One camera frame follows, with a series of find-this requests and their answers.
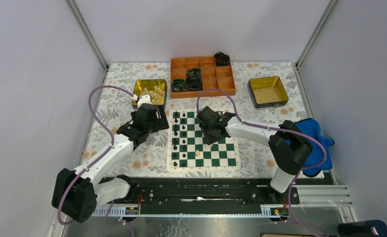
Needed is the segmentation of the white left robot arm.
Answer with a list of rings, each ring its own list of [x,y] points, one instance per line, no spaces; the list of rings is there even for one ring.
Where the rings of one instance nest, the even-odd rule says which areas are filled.
[[[131,117],[130,122],[117,129],[110,146],[73,170],[64,168],[57,174],[51,205],[57,210],[60,224],[66,225],[61,219],[62,214],[83,223],[99,205],[115,199],[126,203],[136,199],[136,188],[125,179],[118,177],[104,183],[101,180],[150,134],[168,129],[169,123],[162,105],[144,103],[131,112]]]

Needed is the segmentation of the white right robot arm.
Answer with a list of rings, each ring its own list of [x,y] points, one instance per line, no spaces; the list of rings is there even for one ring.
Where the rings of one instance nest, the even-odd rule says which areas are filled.
[[[262,123],[240,121],[234,113],[220,115],[206,106],[196,118],[208,144],[223,138],[241,138],[268,146],[278,166],[267,190],[273,203],[280,203],[287,196],[287,189],[311,155],[313,146],[292,121],[286,120],[279,127],[262,128]]]

